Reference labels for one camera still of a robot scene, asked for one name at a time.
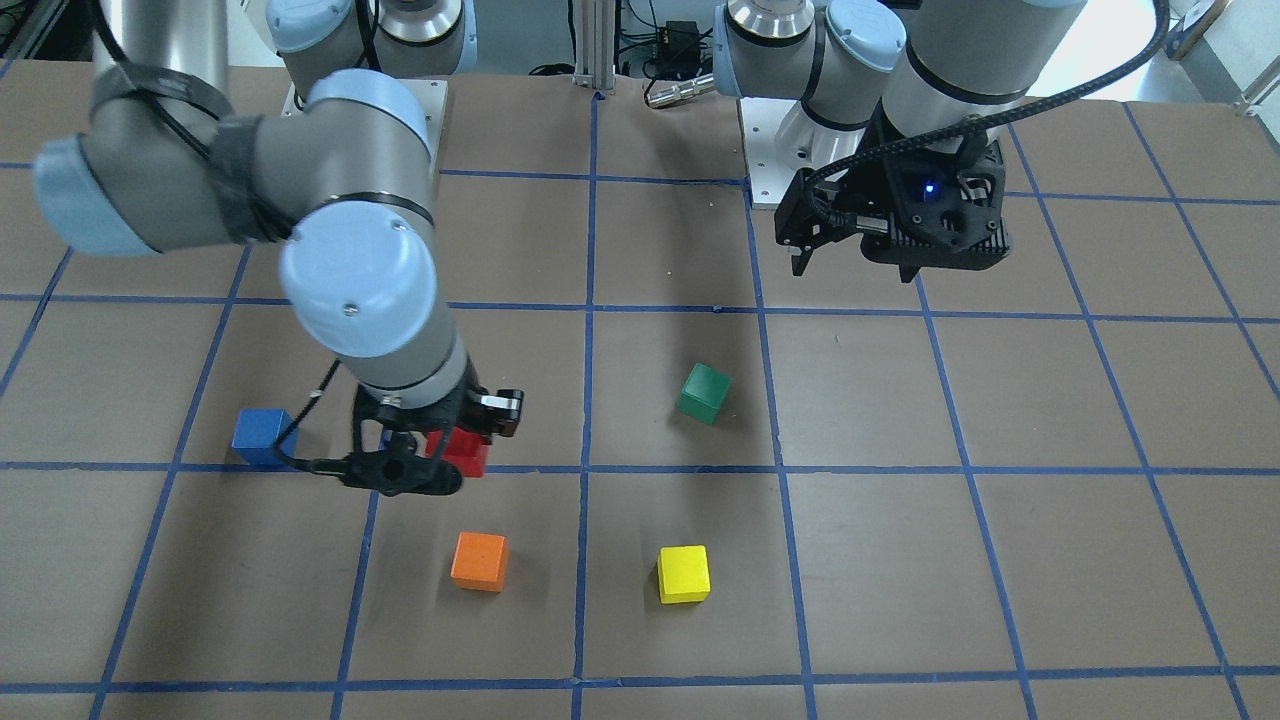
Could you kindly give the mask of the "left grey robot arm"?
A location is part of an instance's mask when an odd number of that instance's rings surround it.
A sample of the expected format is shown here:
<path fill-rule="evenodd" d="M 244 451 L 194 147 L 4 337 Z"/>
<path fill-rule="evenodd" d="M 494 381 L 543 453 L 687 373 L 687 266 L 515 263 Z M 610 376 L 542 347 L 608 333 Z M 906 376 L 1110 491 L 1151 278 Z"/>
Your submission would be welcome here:
<path fill-rule="evenodd" d="M 801 275 L 850 237 L 865 259 L 982 272 L 1011 250 L 1001 127 L 1083 10 L 1080 1 L 727 1 L 712 31 L 717 90 L 792 104 L 792 174 L 774 241 Z"/>

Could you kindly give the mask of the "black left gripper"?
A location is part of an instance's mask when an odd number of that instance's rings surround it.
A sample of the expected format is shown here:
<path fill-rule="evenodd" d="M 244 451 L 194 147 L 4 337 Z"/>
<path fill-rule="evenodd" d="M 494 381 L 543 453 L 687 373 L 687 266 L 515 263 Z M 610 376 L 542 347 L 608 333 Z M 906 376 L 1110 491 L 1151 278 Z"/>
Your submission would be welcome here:
<path fill-rule="evenodd" d="M 796 170 L 774 210 L 774 241 L 788 252 L 791 274 L 804 275 L 814 252 L 828 243 L 887 231 L 881 160 L 920 150 L 951 154 L 966 141 L 978 150 L 986 147 L 991 143 L 991 123 L 970 115 L 942 129 L 905 135 L 887 111 L 877 110 L 855 154 L 820 168 Z M 925 266 L 900 263 L 900 282 L 913 283 Z"/>

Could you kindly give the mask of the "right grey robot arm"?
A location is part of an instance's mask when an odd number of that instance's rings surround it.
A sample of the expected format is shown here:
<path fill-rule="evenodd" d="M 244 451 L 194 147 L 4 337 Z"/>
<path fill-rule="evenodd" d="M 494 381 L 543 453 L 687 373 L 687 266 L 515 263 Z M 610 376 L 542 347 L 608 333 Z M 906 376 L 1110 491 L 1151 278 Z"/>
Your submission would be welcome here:
<path fill-rule="evenodd" d="M 369 8 L 270 3 L 303 102 L 291 117 L 233 108 L 220 3 L 87 8 L 108 60 L 90 129 L 33 165 L 56 234 L 100 258 L 279 243 L 300 324 L 357 380 L 356 428 L 513 436 L 524 396 L 480 386 L 447 306 L 428 114 L 380 70 Z"/>

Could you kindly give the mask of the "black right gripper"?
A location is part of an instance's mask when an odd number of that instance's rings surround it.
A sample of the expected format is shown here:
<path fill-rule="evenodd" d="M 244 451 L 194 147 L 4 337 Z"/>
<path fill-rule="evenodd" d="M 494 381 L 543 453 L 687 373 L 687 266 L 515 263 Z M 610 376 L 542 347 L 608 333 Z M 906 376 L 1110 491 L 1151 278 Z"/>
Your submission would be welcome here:
<path fill-rule="evenodd" d="M 353 396 L 351 443 L 364 451 L 364 423 L 375 421 L 385 430 L 425 434 L 425 459 L 451 462 L 454 428 L 483 437 L 489 445 L 494 436 L 515 437 L 524 418 L 526 395 L 522 389 L 498 389 L 492 395 L 476 375 L 463 375 L 460 383 L 434 404 L 406 407 L 389 404 L 383 396 L 358 386 Z"/>

